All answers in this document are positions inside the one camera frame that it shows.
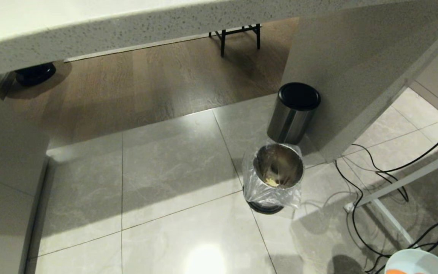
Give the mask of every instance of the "white stand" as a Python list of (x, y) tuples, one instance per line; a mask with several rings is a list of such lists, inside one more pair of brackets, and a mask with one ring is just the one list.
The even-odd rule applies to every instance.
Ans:
[[(380, 212), (382, 212), (388, 220), (391, 222), (393, 227), (398, 230), (403, 237), (406, 239), (406, 241), (410, 244), (412, 244), (414, 241), (412, 237), (408, 234), (408, 232), (403, 228), (403, 226), (396, 220), (396, 218), (391, 214), (391, 212), (379, 201), (379, 198), (381, 196), (384, 196), (396, 189), (399, 189), (400, 187), (403, 187), (416, 179), (427, 175), (428, 173), (431, 173), (432, 171), (438, 169), (438, 159), (433, 161), (432, 163), (420, 168), (419, 170), (415, 171), (414, 173), (408, 175), (407, 177), (383, 188), (379, 191), (376, 191), (375, 193), (372, 193), (365, 198), (363, 198), (359, 204), (358, 207), (363, 206), (369, 202), (373, 202), (373, 204), (379, 209)], [(351, 212), (354, 209), (354, 203), (348, 203), (344, 206), (344, 210), (346, 210), (348, 213)]]

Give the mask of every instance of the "floor tile grout line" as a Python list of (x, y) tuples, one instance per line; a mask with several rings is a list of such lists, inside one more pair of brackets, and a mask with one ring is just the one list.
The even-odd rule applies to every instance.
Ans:
[(238, 177), (238, 180), (240, 181), (240, 184), (242, 186), (243, 182), (241, 181), (240, 174), (238, 173), (238, 170), (236, 169), (236, 165), (234, 164), (233, 157), (231, 156), (231, 152), (229, 152), (229, 147), (227, 146), (226, 139), (224, 138), (224, 134), (222, 133), (221, 126), (219, 126), (219, 121), (217, 121), (217, 117), (216, 117), (216, 114), (214, 113), (214, 111), (212, 111), (212, 115), (214, 115), (214, 120), (216, 120), (217, 128), (219, 128), (219, 132), (220, 132), (221, 137), (222, 137), (222, 142), (224, 142), (224, 145), (226, 146), (227, 154), (229, 155), (229, 159), (231, 160), (231, 163), (233, 164), (234, 171), (236, 172), (236, 176)]
[(187, 209), (191, 209), (191, 208), (194, 208), (194, 207), (197, 207), (197, 206), (203, 205), (203, 204), (207, 204), (207, 203), (209, 203), (209, 202), (212, 202), (212, 201), (215, 201), (215, 200), (218, 200), (218, 199), (221, 199), (221, 198), (227, 197), (227, 196), (229, 196), (229, 195), (236, 194), (236, 193), (241, 192), (241, 191), (243, 191), (243, 189), (238, 190), (238, 191), (234, 191), (234, 192), (232, 192), (232, 193), (226, 194), (226, 195), (221, 196), (221, 197), (214, 198), (214, 199), (209, 200), (209, 201), (205, 201), (205, 202), (200, 203), (200, 204), (193, 205), (193, 206), (191, 206), (191, 207), (187, 207), (187, 208), (184, 208), (184, 209), (178, 210), (178, 211), (176, 211), (176, 212), (173, 212), (173, 213), (170, 213), (170, 214), (167, 214), (167, 215), (163, 215), (163, 216), (161, 216), (161, 217), (155, 218), (155, 219), (153, 219), (153, 220), (146, 221), (146, 222), (141, 223), (141, 224), (137, 224), (137, 225), (134, 225), (134, 226), (127, 227), (127, 228), (123, 229), (121, 232), (123, 232), (123, 231), (125, 231), (125, 230), (128, 230), (128, 229), (135, 228), (135, 227), (140, 226), (140, 225), (147, 224), (147, 223), (149, 223), (149, 222), (153, 222), (153, 221), (156, 221), (156, 220), (159, 220), (159, 219), (165, 218), (165, 217), (167, 217), (167, 216), (170, 216), (170, 215), (173, 215), (173, 214), (176, 214), (176, 213), (179, 213), (179, 212), (185, 211), (185, 210), (187, 210)]
[(368, 192), (370, 192), (370, 191), (367, 189), (367, 186), (365, 185), (365, 183), (364, 183), (364, 182), (361, 180), (361, 178), (359, 177), (358, 173), (356, 173), (356, 172), (352, 169), (351, 165), (349, 165), (348, 161), (346, 161), (346, 160), (344, 159), (344, 156), (342, 156), (341, 158), (343, 159), (344, 163), (346, 163), (346, 165), (349, 167), (349, 169), (352, 171), (352, 173), (354, 174), (354, 176), (356, 176), (356, 178), (358, 178), (358, 180), (359, 180), (359, 181), (361, 182), (361, 184), (364, 186), (363, 188), (360, 187), (360, 189), (363, 190), (363, 192), (364, 192), (364, 191), (368, 191)]
[(435, 144), (437, 144), (437, 142), (433, 142), (427, 135), (425, 135), (425, 133), (422, 131), (422, 130), (419, 130), (419, 132), (420, 133), (422, 133), (422, 135), (427, 139), (427, 140), (429, 140), (429, 142), (431, 142), (431, 144), (433, 144), (433, 145), (435, 145)]
[(308, 170), (309, 168), (313, 168), (313, 167), (320, 166), (320, 165), (323, 165), (323, 164), (328, 164), (328, 163), (327, 163), (327, 161), (324, 161), (324, 162), (322, 162), (322, 163), (318, 163), (318, 164), (315, 164), (315, 165), (312, 165), (312, 166), (306, 167), (305, 170)]
[(424, 129), (424, 128), (426, 128), (426, 127), (429, 127), (429, 126), (431, 126), (431, 125), (435, 125), (436, 123), (438, 123), (438, 121), (437, 122), (435, 122), (435, 123), (431, 123), (430, 125), (426, 125), (426, 126), (424, 126), (424, 127), (421, 127), (421, 128), (419, 128), (419, 127), (417, 127), (414, 123), (412, 123), (412, 121), (409, 119), (409, 118), (407, 118), (407, 117), (405, 117), (405, 115), (403, 115), (403, 113), (401, 113), (398, 109), (396, 109), (395, 107), (393, 107), (403, 118), (405, 118), (409, 123), (411, 123), (417, 130), (421, 130), (421, 129)]
[(256, 220), (256, 217), (254, 216), (254, 212), (252, 211), (252, 208), (250, 208), (250, 210), (251, 210), (252, 218), (254, 219), (254, 222), (256, 223), (256, 226), (258, 228), (259, 235), (261, 236), (261, 240), (263, 241), (263, 244), (265, 245), (266, 253), (268, 253), (268, 257), (270, 258), (270, 262), (271, 262), (271, 265), (273, 266), (273, 270), (275, 271), (275, 274), (277, 274), (275, 264), (273, 263), (273, 259), (271, 258), (270, 251), (268, 250), (268, 247), (266, 246), (265, 238), (263, 237), (263, 234), (261, 233), (261, 229), (259, 228), (258, 221)]
[(401, 111), (399, 111), (396, 107), (393, 106), (393, 104), (391, 104), (391, 107), (393, 107), (393, 109), (398, 112), (398, 114), (400, 114), (403, 118), (405, 118), (405, 120), (407, 120), (412, 126), (414, 126), (417, 130), (419, 129), (419, 127), (417, 127), (414, 123), (412, 123), (412, 121), (405, 117), (405, 115), (403, 115), (403, 113)]
[[(416, 130), (414, 130), (414, 131), (411, 131), (411, 132), (407, 132), (407, 133), (405, 133), (405, 134), (402, 134), (402, 135), (400, 135), (400, 136), (398, 136), (398, 137), (394, 137), (394, 138), (391, 138), (391, 139), (389, 139), (389, 140), (383, 141), (383, 142), (381, 142), (381, 143), (374, 144), (374, 145), (372, 145), (372, 146), (365, 146), (365, 147), (369, 149), (369, 148), (372, 148), (372, 147), (375, 147), (375, 146), (378, 146), (378, 145), (384, 144), (384, 143), (386, 143), (386, 142), (393, 141), (393, 140), (395, 140), (395, 139), (398, 139), (398, 138), (400, 138), (400, 137), (403, 137), (403, 136), (405, 136), (405, 135), (409, 135), (409, 134), (411, 134), (411, 133), (413, 133), (413, 132), (417, 132), (417, 131), (420, 131), (420, 130), (419, 130), (419, 129), (416, 129)], [(351, 155), (351, 154), (355, 154), (355, 153), (357, 153), (357, 152), (359, 152), (359, 151), (363, 151), (363, 149), (360, 148), (360, 149), (357, 150), (357, 151), (354, 151), (354, 152), (348, 153), (348, 154), (346, 154), (346, 155), (342, 155), (342, 157), (344, 157), (344, 156), (349, 156), (349, 155)]]
[(75, 244), (75, 245), (73, 245), (73, 246), (64, 247), (64, 248), (61, 248), (61, 249), (59, 249), (59, 250), (55, 250), (55, 251), (52, 251), (52, 252), (49, 252), (49, 253), (45, 253), (45, 254), (42, 254), (42, 255), (38, 255), (38, 256), (33, 257), (33, 258), (28, 258), (28, 260), (33, 260), (33, 259), (36, 259), (36, 258), (40, 258), (40, 257), (43, 257), (43, 256), (47, 256), (47, 255), (52, 254), (52, 253), (55, 253), (55, 252), (59, 252), (59, 251), (66, 250), (66, 249), (69, 249), (69, 248), (73, 248), (73, 247), (76, 247), (76, 246), (79, 246), (79, 245), (87, 244), (87, 243), (90, 243), (90, 242), (92, 242), (92, 241), (99, 240), (99, 239), (102, 239), (102, 238), (104, 238), (104, 237), (111, 236), (111, 235), (113, 235), (113, 234), (120, 233), (120, 232), (121, 232), (121, 231), (116, 231), (116, 232), (113, 232), (113, 233), (110, 233), (110, 234), (107, 234), (107, 235), (104, 235), (104, 236), (98, 237), (98, 238), (96, 238), (96, 239), (92, 239), (92, 240), (89, 240), (89, 241), (85, 241), (85, 242), (82, 242), (82, 243), (78, 243), (78, 244)]

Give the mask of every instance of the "black chair leg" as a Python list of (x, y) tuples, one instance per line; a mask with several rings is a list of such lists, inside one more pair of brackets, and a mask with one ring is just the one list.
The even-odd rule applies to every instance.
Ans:
[(221, 57), (224, 57), (224, 47), (226, 46), (226, 30), (221, 32)]
[(259, 42), (259, 29), (260, 29), (260, 27), (259, 27), (259, 24), (256, 24), (256, 47), (259, 49), (259, 45), (260, 45), (260, 42)]

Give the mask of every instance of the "white countertop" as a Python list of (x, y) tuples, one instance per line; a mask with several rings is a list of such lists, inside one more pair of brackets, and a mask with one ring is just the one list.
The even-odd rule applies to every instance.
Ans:
[(404, 0), (0, 0), (0, 73), (82, 54)]

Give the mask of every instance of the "open trash can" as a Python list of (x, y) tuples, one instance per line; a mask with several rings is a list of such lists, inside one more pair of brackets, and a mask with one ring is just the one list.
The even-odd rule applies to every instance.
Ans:
[(299, 144), (319, 104), (320, 94), (313, 87), (302, 83), (283, 85), (268, 125), (268, 136), (278, 143)]
[(243, 158), (243, 194), (251, 208), (273, 214), (300, 205), (304, 163), (299, 147), (269, 143)]

